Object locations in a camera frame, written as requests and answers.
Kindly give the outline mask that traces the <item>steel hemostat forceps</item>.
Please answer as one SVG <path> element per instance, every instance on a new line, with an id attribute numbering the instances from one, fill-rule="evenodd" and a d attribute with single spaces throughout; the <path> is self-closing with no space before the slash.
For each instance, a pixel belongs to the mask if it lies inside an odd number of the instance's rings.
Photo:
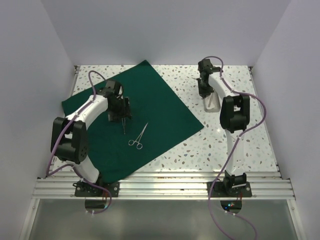
<path id="1" fill-rule="evenodd" d="M 135 140 L 131 139 L 128 141 L 129 146 L 136 145 L 137 150 L 141 150 L 143 148 L 143 144 L 141 143 L 141 139 L 143 137 L 143 134 L 145 133 L 145 130 L 146 130 L 148 124 L 149 124 L 148 122 L 145 124 L 142 131 L 140 132 L 140 134 L 137 136 L 137 138 Z"/>

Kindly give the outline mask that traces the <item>fine straight tweezers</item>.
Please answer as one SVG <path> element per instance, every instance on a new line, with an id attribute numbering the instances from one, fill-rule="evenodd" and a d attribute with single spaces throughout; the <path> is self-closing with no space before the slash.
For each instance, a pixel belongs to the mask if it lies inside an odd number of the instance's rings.
<path id="1" fill-rule="evenodd" d="M 213 96 L 213 95 L 210 97 L 210 100 L 211 100 L 210 109 L 215 108 L 215 99 L 214 99 L 214 96 Z"/>

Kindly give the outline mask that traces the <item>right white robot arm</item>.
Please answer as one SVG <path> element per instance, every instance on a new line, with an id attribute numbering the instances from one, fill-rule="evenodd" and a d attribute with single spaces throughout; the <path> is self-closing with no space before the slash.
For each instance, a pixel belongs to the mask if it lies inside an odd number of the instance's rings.
<path id="1" fill-rule="evenodd" d="M 207 183 L 210 197 L 252 196 L 244 169 L 244 147 L 240 140 L 250 123 L 250 97 L 235 93 L 222 79 L 222 67 L 214 66 L 210 59 L 198 62 L 198 93 L 207 113 L 219 113 L 219 122 L 227 141 L 227 160 L 222 167 L 222 180 Z"/>

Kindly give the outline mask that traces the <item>green surgical cloth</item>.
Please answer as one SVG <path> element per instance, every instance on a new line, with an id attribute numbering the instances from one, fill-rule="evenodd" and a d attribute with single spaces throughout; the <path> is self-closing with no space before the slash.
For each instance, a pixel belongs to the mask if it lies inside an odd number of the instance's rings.
<path id="1" fill-rule="evenodd" d="M 142 61 L 119 74 L 110 67 L 82 66 L 77 83 L 81 90 L 62 102 L 65 114 L 77 110 L 93 93 L 106 85 L 106 79 L 123 85 L 129 97 L 132 118 L 125 123 L 109 122 L 104 112 L 88 128 L 89 158 L 106 183 L 122 180 L 174 146 L 199 132 L 203 125 L 162 79 L 156 70 Z M 129 146 L 144 126 L 142 149 Z"/>

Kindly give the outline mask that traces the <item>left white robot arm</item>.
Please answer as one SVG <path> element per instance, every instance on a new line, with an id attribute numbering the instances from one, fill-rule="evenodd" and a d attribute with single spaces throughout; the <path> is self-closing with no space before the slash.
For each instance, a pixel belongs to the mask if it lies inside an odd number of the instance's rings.
<path id="1" fill-rule="evenodd" d="M 75 112 L 53 121 L 51 134 L 51 157 L 57 157 L 72 167 L 92 196 L 103 193 L 104 184 L 99 181 L 100 172 L 89 157 L 89 126 L 102 113 L 107 112 L 108 121 L 122 122 L 131 118 L 130 102 L 123 96 L 124 88 L 115 80 L 107 80 L 105 87 L 93 88 L 93 94 Z"/>

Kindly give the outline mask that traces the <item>metal tray tin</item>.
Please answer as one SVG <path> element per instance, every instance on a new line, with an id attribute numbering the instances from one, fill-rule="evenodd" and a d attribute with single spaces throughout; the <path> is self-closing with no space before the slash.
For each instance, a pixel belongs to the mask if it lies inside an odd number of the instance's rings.
<path id="1" fill-rule="evenodd" d="M 204 111 L 218 113 L 221 110 L 220 99 L 216 91 L 202 99 Z"/>

